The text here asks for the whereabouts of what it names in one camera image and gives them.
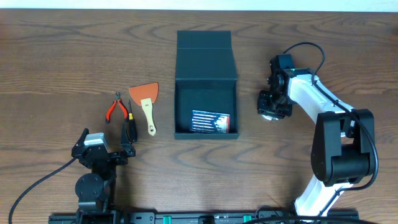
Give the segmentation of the blue screwdriver set package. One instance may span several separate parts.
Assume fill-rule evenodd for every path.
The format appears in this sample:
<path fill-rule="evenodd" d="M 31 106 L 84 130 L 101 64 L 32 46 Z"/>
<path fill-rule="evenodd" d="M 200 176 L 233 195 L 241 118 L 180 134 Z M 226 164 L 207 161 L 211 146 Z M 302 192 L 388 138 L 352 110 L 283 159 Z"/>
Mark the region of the blue screwdriver set package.
<path fill-rule="evenodd" d="M 227 134 L 230 122 L 229 114 L 193 110 L 190 130 L 196 133 Z"/>

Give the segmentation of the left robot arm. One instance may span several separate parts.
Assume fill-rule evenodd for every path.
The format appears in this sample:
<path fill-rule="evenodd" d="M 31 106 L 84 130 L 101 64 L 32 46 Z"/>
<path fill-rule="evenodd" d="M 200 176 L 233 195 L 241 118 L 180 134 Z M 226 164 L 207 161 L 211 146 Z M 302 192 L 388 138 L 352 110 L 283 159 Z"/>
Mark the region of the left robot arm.
<path fill-rule="evenodd" d="M 86 224 L 128 223 L 128 216 L 114 205 L 116 167 L 128 164 L 136 155 L 126 125 L 122 125 L 121 149 L 108 151 L 104 133 L 90 134 L 86 128 L 72 148 L 72 157 L 91 172 L 81 176 L 75 184 L 78 197 L 76 222 Z"/>

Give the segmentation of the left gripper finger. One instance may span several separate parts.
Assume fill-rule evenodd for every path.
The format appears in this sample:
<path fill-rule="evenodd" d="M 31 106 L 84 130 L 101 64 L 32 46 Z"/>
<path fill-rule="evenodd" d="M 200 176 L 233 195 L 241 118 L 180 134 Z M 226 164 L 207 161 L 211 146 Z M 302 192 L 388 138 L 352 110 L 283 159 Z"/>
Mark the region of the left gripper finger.
<path fill-rule="evenodd" d="M 126 124 L 123 123 L 122 128 L 121 128 L 121 143 L 120 143 L 120 145 L 127 145 L 130 143 L 131 143 L 131 140 L 130 140 L 130 137 L 129 137 L 129 134 L 128 134 L 128 131 L 126 128 Z"/>
<path fill-rule="evenodd" d="M 76 147 L 83 147 L 84 146 L 84 141 L 86 136 L 89 134 L 89 129 L 85 128 L 79 138 L 79 140 L 76 142 Z"/>

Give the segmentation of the small claw hammer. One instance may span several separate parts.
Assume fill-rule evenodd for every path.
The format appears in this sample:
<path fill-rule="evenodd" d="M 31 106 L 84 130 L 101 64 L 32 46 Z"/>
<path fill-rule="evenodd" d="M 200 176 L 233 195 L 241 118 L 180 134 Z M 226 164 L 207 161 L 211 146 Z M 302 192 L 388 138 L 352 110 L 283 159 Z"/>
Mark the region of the small claw hammer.
<path fill-rule="evenodd" d="M 274 115 L 274 114 L 262 114 L 261 115 L 264 119 L 268 121 L 277 121 L 279 120 L 279 117 Z"/>

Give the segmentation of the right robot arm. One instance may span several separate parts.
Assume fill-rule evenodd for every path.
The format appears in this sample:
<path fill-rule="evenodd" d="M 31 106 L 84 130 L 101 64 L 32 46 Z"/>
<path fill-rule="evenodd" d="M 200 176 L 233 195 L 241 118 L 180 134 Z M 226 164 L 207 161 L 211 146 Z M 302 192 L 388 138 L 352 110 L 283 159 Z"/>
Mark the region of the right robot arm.
<path fill-rule="evenodd" d="M 310 156 L 313 177 L 294 202 L 299 216 L 325 217 L 340 195 L 361 190 L 358 183 L 369 176 L 374 182 L 378 157 L 374 116 L 356 110 L 328 90 L 309 68 L 296 68 L 289 54 L 270 61 L 269 90 L 262 90 L 257 112 L 269 121 L 292 114 L 299 105 L 315 123 Z"/>

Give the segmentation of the orange scraper wooden handle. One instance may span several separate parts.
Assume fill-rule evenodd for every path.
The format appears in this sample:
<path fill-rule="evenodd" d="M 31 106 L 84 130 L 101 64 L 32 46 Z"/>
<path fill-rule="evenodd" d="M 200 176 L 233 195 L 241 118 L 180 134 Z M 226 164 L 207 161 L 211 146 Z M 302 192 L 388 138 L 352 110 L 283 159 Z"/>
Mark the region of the orange scraper wooden handle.
<path fill-rule="evenodd" d="M 146 116 L 147 131 L 151 136 L 155 136 L 157 132 L 153 119 L 153 104 L 156 102 L 158 93 L 159 84 L 157 82 L 129 88 L 131 98 L 142 108 Z"/>

